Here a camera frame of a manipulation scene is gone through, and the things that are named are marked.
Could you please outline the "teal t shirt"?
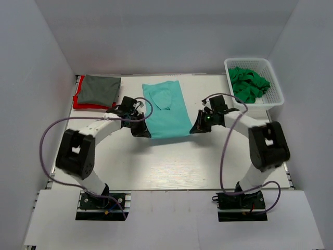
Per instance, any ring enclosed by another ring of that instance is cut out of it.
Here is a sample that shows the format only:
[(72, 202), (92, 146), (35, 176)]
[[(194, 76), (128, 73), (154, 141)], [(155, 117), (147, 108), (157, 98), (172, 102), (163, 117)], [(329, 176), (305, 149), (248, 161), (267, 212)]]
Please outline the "teal t shirt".
[(152, 139), (182, 138), (192, 128), (183, 93), (178, 81), (148, 85), (143, 84), (146, 104), (146, 126)]

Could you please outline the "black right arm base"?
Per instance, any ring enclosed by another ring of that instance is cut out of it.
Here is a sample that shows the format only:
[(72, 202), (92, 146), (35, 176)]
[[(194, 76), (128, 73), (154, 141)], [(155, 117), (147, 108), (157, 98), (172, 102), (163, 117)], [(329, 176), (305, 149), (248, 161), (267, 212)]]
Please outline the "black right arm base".
[(216, 193), (212, 201), (217, 203), (219, 222), (267, 221), (266, 206), (261, 191), (238, 196)]

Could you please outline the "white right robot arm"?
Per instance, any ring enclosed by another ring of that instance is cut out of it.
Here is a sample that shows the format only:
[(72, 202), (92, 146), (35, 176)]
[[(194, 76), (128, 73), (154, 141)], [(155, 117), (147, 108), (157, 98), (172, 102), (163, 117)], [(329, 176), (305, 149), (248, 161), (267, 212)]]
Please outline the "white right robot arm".
[(261, 122), (247, 115), (247, 104), (235, 98), (243, 110), (229, 108), (224, 100), (224, 93), (211, 94), (202, 100), (203, 109), (198, 116), (190, 134), (209, 133), (213, 126), (223, 126), (228, 129), (222, 156), (220, 171), (223, 171), (227, 146), (233, 131), (248, 139), (251, 164), (244, 177), (238, 182), (240, 188), (236, 192), (223, 191), (228, 196), (235, 196), (235, 202), (242, 208), (248, 207), (254, 201), (254, 193), (267, 186), (269, 175), (290, 159), (290, 150), (279, 122)]

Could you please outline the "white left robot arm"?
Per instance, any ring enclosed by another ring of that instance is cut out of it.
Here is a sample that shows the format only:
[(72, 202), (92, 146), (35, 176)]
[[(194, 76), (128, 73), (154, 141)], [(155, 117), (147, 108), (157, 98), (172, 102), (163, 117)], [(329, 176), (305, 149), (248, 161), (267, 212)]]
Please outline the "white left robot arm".
[(91, 124), (79, 130), (66, 130), (56, 157), (56, 167), (92, 195), (92, 202), (97, 207), (106, 207), (110, 202), (109, 188), (94, 171), (96, 146), (122, 128), (130, 129), (133, 137), (151, 138), (146, 119), (152, 111), (152, 103), (147, 99), (125, 96), (121, 104), (109, 108), (102, 117), (92, 117)]

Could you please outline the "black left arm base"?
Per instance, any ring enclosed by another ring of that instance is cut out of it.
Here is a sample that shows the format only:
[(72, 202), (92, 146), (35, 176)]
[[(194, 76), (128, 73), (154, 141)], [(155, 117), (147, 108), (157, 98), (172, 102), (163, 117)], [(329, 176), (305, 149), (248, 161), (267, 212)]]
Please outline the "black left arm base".
[(125, 221), (130, 211), (131, 192), (110, 192), (113, 199), (97, 198), (81, 192), (75, 219), (77, 221)]

